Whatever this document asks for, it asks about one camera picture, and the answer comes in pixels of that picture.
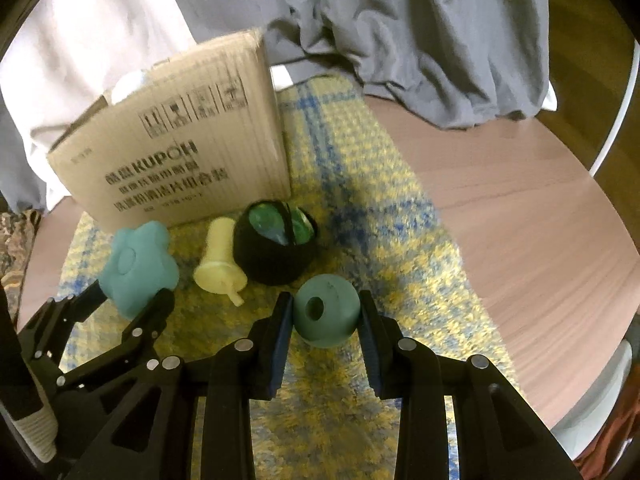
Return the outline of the red brown cloth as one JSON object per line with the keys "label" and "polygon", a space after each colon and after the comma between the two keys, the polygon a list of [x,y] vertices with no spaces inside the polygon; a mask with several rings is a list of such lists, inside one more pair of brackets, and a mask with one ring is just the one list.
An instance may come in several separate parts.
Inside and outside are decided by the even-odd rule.
{"label": "red brown cloth", "polygon": [[582,478],[605,479],[624,444],[639,433],[639,413],[612,415],[588,446],[573,460]]}

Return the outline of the patterned brown cushion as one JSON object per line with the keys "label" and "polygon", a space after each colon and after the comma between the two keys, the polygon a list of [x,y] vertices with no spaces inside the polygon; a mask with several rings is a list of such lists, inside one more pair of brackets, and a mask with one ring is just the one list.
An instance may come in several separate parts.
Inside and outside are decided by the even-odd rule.
{"label": "patterned brown cushion", "polygon": [[1,214],[1,284],[13,325],[20,313],[26,269],[41,220],[42,213],[35,209]]}

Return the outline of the grey bed sheet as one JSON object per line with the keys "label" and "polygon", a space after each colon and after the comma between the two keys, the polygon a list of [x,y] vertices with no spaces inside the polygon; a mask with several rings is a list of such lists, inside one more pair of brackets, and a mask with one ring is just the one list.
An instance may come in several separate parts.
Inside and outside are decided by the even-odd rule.
{"label": "grey bed sheet", "polygon": [[[340,66],[367,94],[446,129],[534,116],[548,96],[548,0],[248,1],[269,62],[293,82]],[[1,145],[11,209],[47,210],[65,196],[46,151],[70,123],[20,150]]]}

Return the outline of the teal ball with hole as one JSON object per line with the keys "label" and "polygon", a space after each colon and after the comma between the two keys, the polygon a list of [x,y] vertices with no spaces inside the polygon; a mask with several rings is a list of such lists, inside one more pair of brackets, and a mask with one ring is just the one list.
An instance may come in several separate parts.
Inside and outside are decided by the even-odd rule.
{"label": "teal ball with hole", "polygon": [[319,274],[294,296],[294,328],[313,347],[336,347],[356,330],[360,310],[351,282],[335,274]]}

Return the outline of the brown cardboard box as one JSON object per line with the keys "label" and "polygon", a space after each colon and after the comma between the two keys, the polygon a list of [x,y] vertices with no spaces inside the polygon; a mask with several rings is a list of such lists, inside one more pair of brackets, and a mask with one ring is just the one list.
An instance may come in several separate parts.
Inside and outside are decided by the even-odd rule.
{"label": "brown cardboard box", "polygon": [[101,96],[48,162],[106,232],[165,226],[291,195],[262,31],[214,38],[153,66],[142,87]]}

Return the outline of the pale yellow toy bottle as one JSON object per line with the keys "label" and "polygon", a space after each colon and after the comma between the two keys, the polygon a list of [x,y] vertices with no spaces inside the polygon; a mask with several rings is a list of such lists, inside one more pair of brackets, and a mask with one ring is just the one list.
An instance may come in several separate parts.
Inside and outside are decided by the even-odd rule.
{"label": "pale yellow toy bottle", "polygon": [[198,287],[211,294],[227,296],[235,307],[244,300],[240,292],[247,285],[247,276],[233,257],[235,221],[220,217],[210,222],[200,264],[193,272]]}

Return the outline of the white pinkish bed sheet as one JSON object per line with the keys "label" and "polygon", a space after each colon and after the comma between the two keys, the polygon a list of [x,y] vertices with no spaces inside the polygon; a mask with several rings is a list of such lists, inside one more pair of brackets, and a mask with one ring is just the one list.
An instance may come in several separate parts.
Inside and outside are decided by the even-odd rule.
{"label": "white pinkish bed sheet", "polygon": [[1,145],[63,127],[122,76],[257,26],[248,0],[40,0],[1,61]]}

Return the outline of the yellow blue woven mat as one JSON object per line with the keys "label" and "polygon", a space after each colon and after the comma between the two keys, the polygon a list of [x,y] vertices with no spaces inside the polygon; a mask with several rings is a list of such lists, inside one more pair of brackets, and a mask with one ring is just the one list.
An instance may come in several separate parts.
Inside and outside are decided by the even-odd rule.
{"label": "yellow blue woven mat", "polygon": [[[235,307],[204,292],[192,272],[209,220],[169,228],[180,268],[176,306],[155,348],[186,361],[211,356],[270,315],[280,290],[318,274],[367,289],[378,310],[440,356],[484,354],[517,389],[514,365],[463,270],[432,201],[359,92],[341,77],[316,77],[278,95],[292,182],[290,202],[319,226],[318,254],[295,284],[250,281]],[[111,253],[112,236],[79,220],[58,296],[81,292]],[[61,368],[72,370],[116,346],[127,323],[107,301],[75,325]],[[250,404],[258,479],[393,479],[399,401],[380,401],[367,381],[356,334],[332,349],[292,333],[277,397]]]}

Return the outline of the black and green ball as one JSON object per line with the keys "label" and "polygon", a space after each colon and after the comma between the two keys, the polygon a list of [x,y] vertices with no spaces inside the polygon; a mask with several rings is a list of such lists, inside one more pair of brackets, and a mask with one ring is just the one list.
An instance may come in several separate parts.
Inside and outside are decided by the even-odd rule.
{"label": "black and green ball", "polygon": [[233,258],[250,280],[286,285],[314,260],[318,238],[318,224],[309,212],[280,200],[261,200],[235,223]]}

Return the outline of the teal flower-shaped toy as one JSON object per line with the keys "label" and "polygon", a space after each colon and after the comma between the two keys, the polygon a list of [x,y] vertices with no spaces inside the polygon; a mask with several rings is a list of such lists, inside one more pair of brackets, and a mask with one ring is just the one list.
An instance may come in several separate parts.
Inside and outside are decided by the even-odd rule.
{"label": "teal flower-shaped toy", "polygon": [[98,283],[123,318],[133,320],[161,289],[177,287],[180,272],[169,241],[168,229],[158,221],[116,232]]}

